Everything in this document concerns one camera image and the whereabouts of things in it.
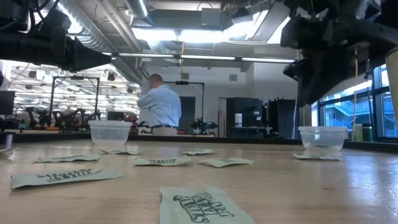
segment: workbench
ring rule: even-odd
[[[15,144],[0,155],[0,223],[148,224],[159,223],[160,186],[225,190],[256,223],[398,223],[398,156],[342,150],[341,162],[300,161],[303,146],[128,141],[142,158],[180,156],[212,149],[218,155],[193,156],[190,166],[134,167],[136,156],[102,154],[90,140]],[[100,154],[96,162],[33,164],[39,156]],[[207,158],[238,157],[253,165],[215,168]],[[12,174],[61,169],[121,169],[124,177],[11,190]]]

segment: belt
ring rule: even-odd
[[[174,128],[176,129],[176,126],[170,126],[170,125],[155,125],[152,128]]]

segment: computer monitor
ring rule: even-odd
[[[0,115],[11,115],[14,111],[15,91],[0,91]]]

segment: packet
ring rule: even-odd
[[[59,184],[65,182],[74,182],[81,180],[104,180],[122,177],[120,170],[94,170],[94,169],[78,169],[78,170],[61,170],[49,172],[45,174],[23,174],[11,176],[11,188],[27,185],[47,185]]]
[[[215,186],[199,190],[161,187],[160,224],[254,224],[225,191]]]
[[[252,164],[254,161],[249,159],[239,159],[239,158],[229,158],[229,159],[206,159],[204,161],[200,161],[200,164],[213,166],[213,167],[224,167],[233,164]]]
[[[303,159],[303,160],[323,160],[323,161],[340,161],[341,159],[337,157],[331,157],[331,156],[318,156],[318,155],[312,155],[312,156],[301,156],[297,154],[293,154],[294,157],[297,159]]]
[[[101,151],[109,154],[130,154],[130,155],[138,155],[141,151],[137,150],[114,150],[114,149],[100,149]]]
[[[72,162],[72,161],[97,161],[100,159],[98,154],[87,154],[77,156],[64,156],[64,157],[39,157],[33,162]]]
[[[202,151],[186,151],[182,152],[181,154],[194,156],[194,155],[205,155],[205,154],[216,154],[216,153],[211,149],[204,149]]]
[[[177,166],[181,164],[185,164],[191,161],[191,158],[187,156],[178,157],[178,158],[170,158],[170,159],[139,159],[136,158],[134,161],[135,166],[144,166],[144,165],[152,165],[152,166]]]

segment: man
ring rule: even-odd
[[[164,85],[159,74],[149,78],[150,91],[138,100],[141,109],[148,109],[153,117],[152,134],[155,136],[176,136],[181,118],[180,97]]]

